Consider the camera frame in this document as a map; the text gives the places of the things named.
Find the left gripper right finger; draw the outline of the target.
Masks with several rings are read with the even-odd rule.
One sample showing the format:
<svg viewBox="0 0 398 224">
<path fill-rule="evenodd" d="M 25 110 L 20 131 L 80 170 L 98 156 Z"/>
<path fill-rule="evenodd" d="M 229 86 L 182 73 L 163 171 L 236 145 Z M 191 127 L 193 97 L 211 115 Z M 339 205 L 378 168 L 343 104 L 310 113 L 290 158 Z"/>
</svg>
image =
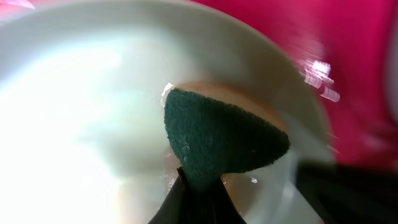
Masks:
<svg viewBox="0 0 398 224">
<path fill-rule="evenodd" d="M 237 211 L 221 179 L 214 181 L 206 191 L 206 202 L 211 224 L 246 224 Z"/>
</svg>

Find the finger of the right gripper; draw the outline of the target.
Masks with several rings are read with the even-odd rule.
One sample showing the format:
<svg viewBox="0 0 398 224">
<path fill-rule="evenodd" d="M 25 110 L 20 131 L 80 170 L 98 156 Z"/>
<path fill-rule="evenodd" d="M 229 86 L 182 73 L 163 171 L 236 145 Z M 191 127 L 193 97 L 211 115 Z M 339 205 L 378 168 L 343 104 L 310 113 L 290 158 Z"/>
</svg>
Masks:
<svg viewBox="0 0 398 224">
<path fill-rule="evenodd" d="M 302 161 L 295 186 L 326 224 L 397 224 L 395 173 Z"/>
</svg>

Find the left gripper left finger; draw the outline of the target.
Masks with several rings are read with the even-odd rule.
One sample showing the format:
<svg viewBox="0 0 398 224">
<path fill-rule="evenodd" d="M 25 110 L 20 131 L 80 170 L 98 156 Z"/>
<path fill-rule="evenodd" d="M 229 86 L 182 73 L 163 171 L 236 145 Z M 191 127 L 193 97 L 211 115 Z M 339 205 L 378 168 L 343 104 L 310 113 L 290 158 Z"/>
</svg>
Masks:
<svg viewBox="0 0 398 224">
<path fill-rule="evenodd" d="M 162 205 L 149 224 L 189 224 L 192 191 L 182 167 Z"/>
</svg>

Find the green and yellow sponge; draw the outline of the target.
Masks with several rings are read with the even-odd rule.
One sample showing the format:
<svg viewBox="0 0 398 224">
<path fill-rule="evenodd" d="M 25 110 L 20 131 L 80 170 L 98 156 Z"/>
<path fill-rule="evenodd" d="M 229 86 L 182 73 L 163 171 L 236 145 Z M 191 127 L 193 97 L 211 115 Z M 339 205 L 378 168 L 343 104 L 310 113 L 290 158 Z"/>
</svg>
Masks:
<svg viewBox="0 0 398 224">
<path fill-rule="evenodd" d="M 290 148 L 287 125 L 265 102 L 217 83 L 169 91 L 164 123 L 191 188 L 204 191 L 223 174 L 273 164 Z"/>
</svg>

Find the light blue plate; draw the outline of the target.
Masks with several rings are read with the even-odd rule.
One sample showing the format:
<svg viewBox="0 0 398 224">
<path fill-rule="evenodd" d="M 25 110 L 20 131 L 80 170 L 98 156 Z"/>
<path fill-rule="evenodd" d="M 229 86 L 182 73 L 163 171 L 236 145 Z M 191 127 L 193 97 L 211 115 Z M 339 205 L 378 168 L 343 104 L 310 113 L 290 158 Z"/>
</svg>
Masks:
<svg viewBox="0 0 398 224">
<path fill-rule="evenodd" d="M 281 115 L 289 152 L 229 175 L 248 223 L 319 223 L 295 188 L 300 159 L 331 161 L 322 108 L 264 35 L 183 1 L 83 1 L 1 26 L 1 222 L 147 223 L 177 175 L 164 101 L 221 82 Z"/>
</svg>

